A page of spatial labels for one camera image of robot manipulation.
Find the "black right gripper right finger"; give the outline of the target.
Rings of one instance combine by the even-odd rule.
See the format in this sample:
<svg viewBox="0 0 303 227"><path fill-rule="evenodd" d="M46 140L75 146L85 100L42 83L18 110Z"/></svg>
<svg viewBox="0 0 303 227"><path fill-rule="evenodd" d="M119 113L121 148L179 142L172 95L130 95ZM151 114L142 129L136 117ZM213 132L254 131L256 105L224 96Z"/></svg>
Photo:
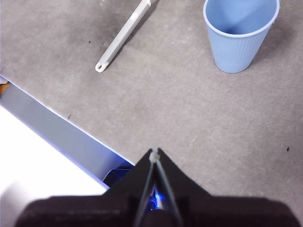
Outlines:
<svg viewBox="0 0 303 227"><path fill-rule="evenodd" d="M215 196L189 178L160 148L167 198L185 227L297 227L298 219L283 202L262 197Z"/></svg>

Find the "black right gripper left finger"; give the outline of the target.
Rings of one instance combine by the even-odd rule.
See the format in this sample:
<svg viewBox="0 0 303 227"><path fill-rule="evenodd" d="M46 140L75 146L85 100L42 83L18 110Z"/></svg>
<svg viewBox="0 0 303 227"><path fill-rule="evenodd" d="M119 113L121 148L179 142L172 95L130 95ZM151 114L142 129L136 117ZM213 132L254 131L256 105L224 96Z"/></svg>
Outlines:
<svg viewBox="0 0 303 227"><path fill-rule="evenodd" d="M154 217L150 149L102 195L54 196L28 204L17 227L147 227Z"/></svg>

